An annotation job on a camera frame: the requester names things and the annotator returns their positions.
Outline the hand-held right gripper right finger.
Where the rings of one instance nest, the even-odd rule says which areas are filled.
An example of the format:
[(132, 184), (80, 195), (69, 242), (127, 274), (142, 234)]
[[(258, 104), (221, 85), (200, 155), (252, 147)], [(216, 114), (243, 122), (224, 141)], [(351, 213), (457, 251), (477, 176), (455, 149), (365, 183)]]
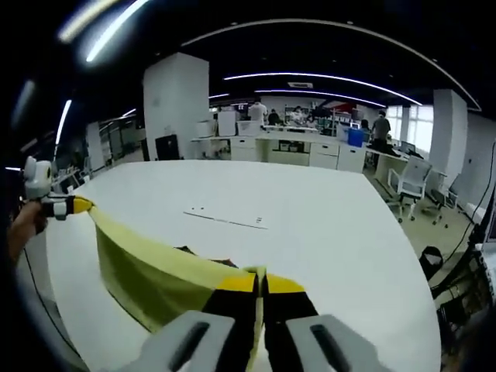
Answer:
[(264, 344), (273, 371), (389, 371), (376, 346), (315, 309), (305, 289), (273, 274), (263, 279)]

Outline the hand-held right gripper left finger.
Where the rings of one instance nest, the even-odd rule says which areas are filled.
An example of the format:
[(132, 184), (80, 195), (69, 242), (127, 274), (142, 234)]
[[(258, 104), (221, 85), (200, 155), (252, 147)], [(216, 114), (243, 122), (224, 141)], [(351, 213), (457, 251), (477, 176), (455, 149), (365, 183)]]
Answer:
[(202, 310), (188, 310), (120, 371), (249, 371), (260, 340), (259, 276), (226, 277)]

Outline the person's left hand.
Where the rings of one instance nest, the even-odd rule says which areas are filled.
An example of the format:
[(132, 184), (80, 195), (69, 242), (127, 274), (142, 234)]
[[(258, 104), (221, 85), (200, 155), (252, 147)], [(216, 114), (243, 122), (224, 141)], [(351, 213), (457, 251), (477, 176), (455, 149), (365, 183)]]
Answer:
[(40, 234), (47, 226), (47, 217), (43, 206), (37, 201), (28, 201), (20, 209), (16, 221), (21, 225), (23, 232), (33, 235)]

